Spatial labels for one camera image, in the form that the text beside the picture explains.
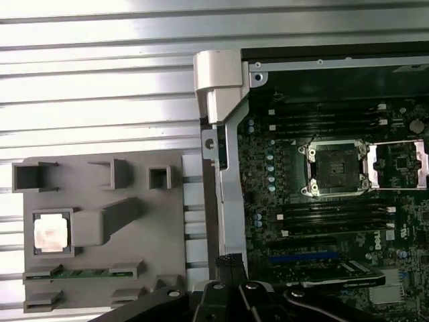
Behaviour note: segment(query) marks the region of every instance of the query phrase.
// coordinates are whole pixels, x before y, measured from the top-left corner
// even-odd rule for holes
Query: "ribbed metal surface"
[[[405,0],[0,1],[0,307],[23,299],[22,196],[8,193],[12,161],[183,150],[188,275],[206,278],[192,55],[428,40],[428,17],[429,1]],[[68,310],[55,320],[98,313]],[[13,317],[20,312],[0,313],[0,321]]]

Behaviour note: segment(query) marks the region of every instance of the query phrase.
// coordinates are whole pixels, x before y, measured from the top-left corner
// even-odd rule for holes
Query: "cpu socket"
[[[364,193],[369,188],[363,173],[367,145],[361,140],[311,142],[298,151],[306,156],[308,197],[343,197]]]

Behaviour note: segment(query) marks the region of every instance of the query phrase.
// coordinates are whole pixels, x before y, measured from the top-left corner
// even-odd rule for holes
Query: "motherboard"
[[[429,321],[429,99],[291,103],[239,124],[249,277]]]

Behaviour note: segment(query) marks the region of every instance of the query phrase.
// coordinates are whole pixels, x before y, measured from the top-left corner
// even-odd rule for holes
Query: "white label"
[[[380,231],[374,232],[375,250],[381,249],[381,234]]]
[[[370,270],[362,265],[360,265],[360,263],[354,261],[354,260],[349,260],[349,263],[352,263],[353,265],[355,265],[356,267],[358,267],[358,269],[360,269],[362,272],[365,273],[369,273]]]
[[[386,231],[386,240],[395,240],[395,231],[387,230]]]
[[[401,238],[407,239],[409,235],[407,224],[405,223],[402,227],[403,228],[401,228]]]

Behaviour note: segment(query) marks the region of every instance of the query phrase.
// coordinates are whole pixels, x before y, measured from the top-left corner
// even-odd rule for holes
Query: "blue pcie slot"
[[[274,256],[269,258],[270,263],[283,263],[295,262],[297,260],[331,260],[340,258],[337,252],[323,252],[323,253],[308,253],[308,254],[295,254],[288,256]]]

